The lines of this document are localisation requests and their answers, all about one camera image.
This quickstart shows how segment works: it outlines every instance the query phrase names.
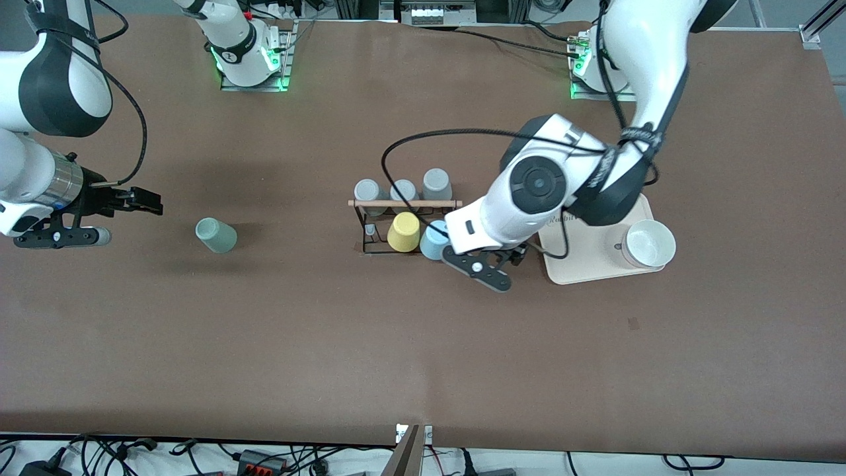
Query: brown tabletop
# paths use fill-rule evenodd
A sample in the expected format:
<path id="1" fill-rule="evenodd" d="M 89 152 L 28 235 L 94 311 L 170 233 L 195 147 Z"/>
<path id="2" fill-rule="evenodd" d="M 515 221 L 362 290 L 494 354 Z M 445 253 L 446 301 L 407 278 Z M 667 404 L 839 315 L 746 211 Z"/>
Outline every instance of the brown tabletop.
<path id="1" fill-rule="evenodd" d="M 390 444 L 418 422 L 440 446 L 843 459 L 846 128 L 798 34 L 692 38 L 646 190 L 678 240 L 666 269 L 558 286 L 532 254 L 498 295 L 423 257 L 361 256 L 347 200 L 423 130 L 561 113 L 615 139 L 606 102 L 569 100 L 563 59 L 320 23 L 289 92 L 224 93 L 193 21 L 131 22 L 104 63 L 150 125 L 133 185 L 166 213 L 88 220 L 104 248 L 0 241 L 0 430 Z M 123 176 L 140 131 L 114 98 L 91 138 L 43 141 Z M 507 144 L 429 139 L 390 167 L 418 184 L 442 167 L 470 202 Z M 205 216 L 235 226 L 234 251 L 194 237 Z"/>

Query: beige tray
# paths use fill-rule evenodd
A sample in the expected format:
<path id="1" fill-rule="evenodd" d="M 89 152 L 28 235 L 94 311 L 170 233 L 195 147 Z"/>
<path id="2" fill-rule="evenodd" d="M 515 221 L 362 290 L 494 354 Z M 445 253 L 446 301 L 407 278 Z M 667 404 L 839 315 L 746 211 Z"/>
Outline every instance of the beige tray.
<path id="1" fill-rule="evenodd" d="M 572 285 L 585 281 L 604 280 L 631 274 L 655 273 L 655 269 L 636 268 L 623 257 L 615 245 L 623 239 L 626 230 L 643 219 L 652 219 L 649 201 L 640 195 L 632 211 L 618 224 L 609 226 L 588 226 L 569 213 L 564 214 L 570 254 L 565 259 L 544 257 L 549 279 L 558 285 Z M 541 246 L 554 254 L 564 253 L 564 239 L 558 217 L 555 217 L 539 232 Z"/>

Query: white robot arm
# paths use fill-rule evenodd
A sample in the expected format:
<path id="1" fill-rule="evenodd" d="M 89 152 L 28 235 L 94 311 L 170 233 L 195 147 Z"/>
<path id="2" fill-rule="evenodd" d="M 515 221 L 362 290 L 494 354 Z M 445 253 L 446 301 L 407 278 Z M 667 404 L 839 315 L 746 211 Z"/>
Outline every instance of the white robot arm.
<path id="1" fill-rule="evenodd" d="M 557 114 L 529 121 L 521 133 L 577 148 L 514 139 L 487 194 L 447 214 L 450 246 L 444 260 L 495 291 L 506 291 L 511 282 L 501 263 L 487 262 L 487 251 L 521 246 L 561 208 L 590 225 L 623 219 L 640 194 L 684 89 L 688 34 L 710 27 L 733 4 L 613 0 L 602 19 L 602 39 L 637 100 L 620 142 L 605 144 Z M 711 25 L 702 25 L 703 17 Z M 498 256 L 502 261 L 507 254 Z"/>
<path id="2" fill-rule="evenodd" d="M 107 244 L 108 231 L 82 228 L 82 217 L 111 217 L 116 210 L 161 214 L 158 196 L 136 187 L 90 187 L 105 180 L 80 167 L 75 154 L 52 151 L 29 136 L 89 136 L 112 111 L 112 93 L 95 66 L 101 63 L 91 6 L 88 0 L 40 0 L 27 5 L 26 18 L 36 45 L 0 52 L 0 233 L 29 248 Z M 62 225 L 65 213 L 74 215 L 72 227 Z"/>
<path id="3" fill-rule="evenodd" d="M 236 0 L 174 0 L 196 20 L 221 73 L 236 86 L 257 86 L 280 68 L 279 29 L 247 20 Z"/>

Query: gray cup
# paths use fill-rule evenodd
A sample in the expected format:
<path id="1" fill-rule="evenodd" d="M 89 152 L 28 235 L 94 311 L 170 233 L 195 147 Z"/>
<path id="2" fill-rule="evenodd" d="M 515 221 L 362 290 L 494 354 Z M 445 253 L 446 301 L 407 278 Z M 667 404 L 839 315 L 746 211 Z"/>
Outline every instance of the gray cup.
<path id="1" fill-rule="evenodd" d="M 411 180 L 399 179 L 394 183 L 397 185 L 397 188 L 399 189 L 399 191 L 402 192 L 405 199 L 408 200 L 409 202 L 412 201 L 412 200 L 417 200 L 418 198 L 420 198 L 420 196 L 417 195 L 417 188 L 415 187 L 415 184 Z M 395 188 L 391 187 L 391 200 L 402 200 L 402 199 L 403 198 L 397 193 L 397 190 Z M 400 214 L 402 212 L 408 212 L 409 210 L 406 207 L 394 207 L 393 211 L 396 214 Z"/>
<path id="2" fill-rule="evenodd" d="M 355 199 L 361 200 L 362 202 L 369 200 L 387 200 L 387 192 L 384 191 L 373 179 L 359 180 L 359 183 L 355 184 L 355 190 L 353 193 L 355 195 Z M 365 207 L 365 213 L 371 217 L 378 217 L 386 211 L 387 207 Z"/>
<path id="3" fill-rule="evenodd" d="M 452 200 L 453 186 L 444 169 L 430 169 L 423 175 L 423 200 Z"/>

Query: cup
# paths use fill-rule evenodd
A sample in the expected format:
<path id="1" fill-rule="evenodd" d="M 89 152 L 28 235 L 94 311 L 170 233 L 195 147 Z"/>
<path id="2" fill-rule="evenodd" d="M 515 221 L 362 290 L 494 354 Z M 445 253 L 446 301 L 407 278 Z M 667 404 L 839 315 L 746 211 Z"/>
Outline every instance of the cup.
<path id="1" fill-rule="evenodd" d="M 229 252 L 238 240 L 235 228 L 213 218 L 200 220 L 194 227 L 194 233 L 215 253 Z"/>
<path id="2" fill-rule="evenodd" d="M 676 254 L 673 232 L 661 222 L 641 220 L 623 236 L 623 256 L 638 268 L 654 269 L 670 262 Z"/>
<path id="3" fill-rule="evenodd" d="M 423 233 L 423 237 L 420 238 L 420 251 L 423 256 L 435 261 L 441 261 L 443 248 L 449 244 L 449 238 L 438 233 L 438 230 L 446 233 L 447 222 L 443 220 L 431 222 Z"/>
<path id="4" fill-rule="evenodd" d="M 404 196 L 405 199 L 410 202 L 420 198 L 420 196 L 417 195 L 417 187 L 415 187 L 415 184 L 411 180 L 399 179 L 394 182 L 394 184 L 396 187 L 391 187 L 391 200 L 402 200 Z M 397 189 L 402 192 L 402 196 L 397 193 Z M 400 213 L 408 212 L 409 210 L 406 207 L 394 207 L 393 211 L 399 215 Z"/>
<path id="5" fill-rule="evenodd" d="M 362 202 L 369 200 L 387 200 L 387 192 L 384 191 L 373 179 L 359 180 L 359 183 L 355 184 L 353 194 L 355 195 L 356 200 L 361 200 Z M 387 207 L 365 207 L 365 213 L 371 217 L 378 217 L 386 211 Z"/>
<path id="6" fill-rule="evenodd" d="M 430 169 L 423 175 L 423 200 L 452 200 L 453 186 L 444 169 Z"/>
<path id="7" fill-rule="evenodd" d="M 411 212 L 402 212 L 393 218 L 387 231 L 387 243 L 398 252 L 413 251 L 420 243 L 420 221 Z"/>

